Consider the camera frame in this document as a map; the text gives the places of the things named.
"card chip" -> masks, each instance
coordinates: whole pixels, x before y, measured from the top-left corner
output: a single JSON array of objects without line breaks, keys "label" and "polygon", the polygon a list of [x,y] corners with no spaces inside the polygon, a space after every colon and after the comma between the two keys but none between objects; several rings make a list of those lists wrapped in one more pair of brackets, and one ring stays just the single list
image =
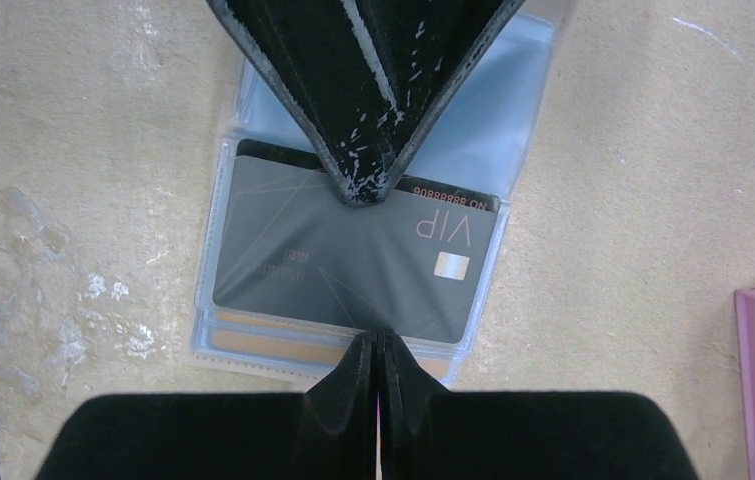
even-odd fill
[{"label": "card chip", "polygon": [[436,259],[436,268],[433,275],[450,278],[451,280],[465,280],[465,272],[468,270],[468,257],[448,252],[439,252]]}]

